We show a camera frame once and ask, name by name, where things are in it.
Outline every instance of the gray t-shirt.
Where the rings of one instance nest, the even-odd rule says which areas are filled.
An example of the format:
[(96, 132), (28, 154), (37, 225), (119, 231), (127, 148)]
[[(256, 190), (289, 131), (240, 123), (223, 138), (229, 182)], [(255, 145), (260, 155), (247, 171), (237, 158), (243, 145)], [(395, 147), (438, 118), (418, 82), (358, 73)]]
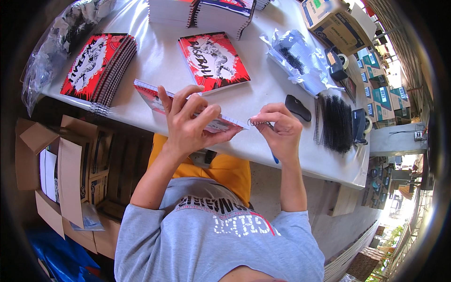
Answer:
[(322, 281), (324, 255), (305, 212), (270, 224), (214, 180), (169, 182), (160, 210), (129, 204), (115, 254), (117, 281), (218, 281), (246, 265), (287, 281)]

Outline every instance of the yellow shorts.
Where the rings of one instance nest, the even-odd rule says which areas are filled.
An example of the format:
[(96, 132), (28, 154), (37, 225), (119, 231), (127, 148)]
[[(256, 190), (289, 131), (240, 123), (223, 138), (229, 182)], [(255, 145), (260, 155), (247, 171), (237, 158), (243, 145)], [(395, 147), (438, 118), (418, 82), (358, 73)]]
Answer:
[[(150, 154), (147, 167), (150, 167), (156, 159), (167, 139), (166, 136), (154, 134), (152, 153)], [(188, 157), (179, 165), (172, 176), (172, 178), (178, 177), (211, 178), (235, 193), (244, 205), (249, 207), (251, 196), (249, 161), (221, 154), (212, 160), (210, 168), (205, 169), (195, 166)]]

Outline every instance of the white table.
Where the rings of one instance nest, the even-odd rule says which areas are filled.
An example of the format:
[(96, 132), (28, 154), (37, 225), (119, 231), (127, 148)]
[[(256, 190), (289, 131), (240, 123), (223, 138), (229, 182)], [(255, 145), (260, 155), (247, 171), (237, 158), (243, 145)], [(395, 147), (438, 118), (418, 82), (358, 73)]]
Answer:
[[(174, 28), (171, 26), (151, 23), (147, 19), (147, 3), (145, 0), (132, 0), (119, 12), (115, 12), (101, 21), (99, 28), (104, 32), (125, 32), (135, 36), (138, 43), (138, 53), (128, 66), (120, 83), (119, 89), (111, 104), (107, 117), (142, 129), (167, 135), (166, 118), (152, 112), (138, 92), (133, 88), (135, 78), (153, 85), (163, 85), (168, 91), (176, 92), (192, 84), (192, 77), (183, 61), (177, 45), (179, 37), (214, 32), (199, 28)], [(231, 39), (241, 57), (250, 77), (249, 83), (234, 86), (206, 96), (209, 103), (217, 103), (222, 107), (222, 113), (242, 122), (257, 114), (262, 106), (271, 102), (284, 102), (287, 94), (298, 98), (312, 113), (312, 121), (302, 120), (302, 131), (299, 159), (303, 174), (315, 178), (340, 182), (348, 187), (362, 189), (365, 186), (368, 168), (369, 146), (352, 147), (344, 157), (316, 145), (313, 141), (315, 128), (314, 98), (307, 94), (299, 85), (292, 84), (287, 74), (272, 60), (267, 58), (266, 44), (259, 39), (260, 34), (272, 36), (277, 28), (280, 34), (289, 29), (298, 29), (307, 44), (312, 48), (324, 46), (307, 30), (302, 19), (300, 4), (296, 0), (276, 0), (263, 11), (255, 11), (253, 21), (243, 31), (240, 41)], [(44, 94), (68, 104), (89, 110), (89, 103), (60, 94), (64, 76), (70, 69), (76, 56), (68, 59), (63, 71), (53, 80)], [(355, 107), (345, 92), (330, 90), (345, 99), (355, 108), (366, 108), (363, 82), (357, 63), (350, 57), (350, 71), (357, 84), (358, 97)], [(234, 155), (264, 165), (280, 167), (274, 162), (271, 151), (256, 128), (237, 134), (230, 142), (215, 145), (211, 150)]]

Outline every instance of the black computer mouse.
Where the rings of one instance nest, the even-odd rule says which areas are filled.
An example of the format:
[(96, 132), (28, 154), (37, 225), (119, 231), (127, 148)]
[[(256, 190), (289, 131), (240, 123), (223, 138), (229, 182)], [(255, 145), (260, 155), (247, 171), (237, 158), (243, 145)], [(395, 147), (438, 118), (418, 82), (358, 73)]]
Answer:
[(285, 106), (290, 112), (300, 115), (303, 119), (305, 119), (305, 121), (312, 120), (312, 114), (310, 113), (310, 111), (307, 110), (307, 108), (304, 107), (301, 101), (296, 99), (294, 96), (292, 95), (286, 96)]

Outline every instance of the finger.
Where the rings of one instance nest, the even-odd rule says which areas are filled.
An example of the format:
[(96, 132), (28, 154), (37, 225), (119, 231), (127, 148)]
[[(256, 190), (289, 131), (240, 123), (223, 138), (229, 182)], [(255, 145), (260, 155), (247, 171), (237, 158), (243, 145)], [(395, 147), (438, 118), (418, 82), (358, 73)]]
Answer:
[(172, 101), (172, 111), (174, 111), (174, 115), (178, 114), (183, 106), (186, 103), (186, 98), (193, 94), (193, 93), (197, 93), (197, 92), (202, 92), (202, 90), (205, 87), (203, 85), (198, 86), (198, 85), (188, 85), (187, 87), (183, 88), (182, 90), (178, 91), (175, 95), (174, 95), (174, 100)]
[(292, 123), (292, 119), (281, 112), (273, 112), (273, 113), (260, 113), (256, 116), (251, 117), (251, 124), (256, 124), (259, 122), (281, 122), (282, 124)]
[(166, 116), (169, 115), (172, 109), (172, 99), (169, 98), (169, 96), (166, 94), (166, 89), (161, 85), (158, 86), (158, 98), (163, 104)]
[(209, 105), (192, 122), (196, 128), (204, 129), (207, 124), (217, 118), (221, 113), (221, 107), (218, 104)]
[(274, 112), (280, 112), (286, 116), (294, 117), (293, 114), (286, 108), (285, 104), (282, 102), (264, 105), (260, 110), (260, 113), (274, 113)]
[(180, 114), (186, 116), (188, 119), (191, 119), (193, 114), (198, 111), (201, 107), (206, 108), (208, 106), (208, 102), (199, 96), (199, 94), (192, 94), (186, 104), (183, 106)]
[(218, 133), (211, 133), (204, 130), (205, 138), (207, 139), (205, 142), (205, 147), (210, 147), (218, 143), (230, 141), (241, 130), (243, 130), (243, 128), (238, 126)]
[(279, 138), (279, 134), (271, 129), (266, 123), (255, 126), (258, 131), (263, 135), (266, 142), (271, 143), (274, 139)]

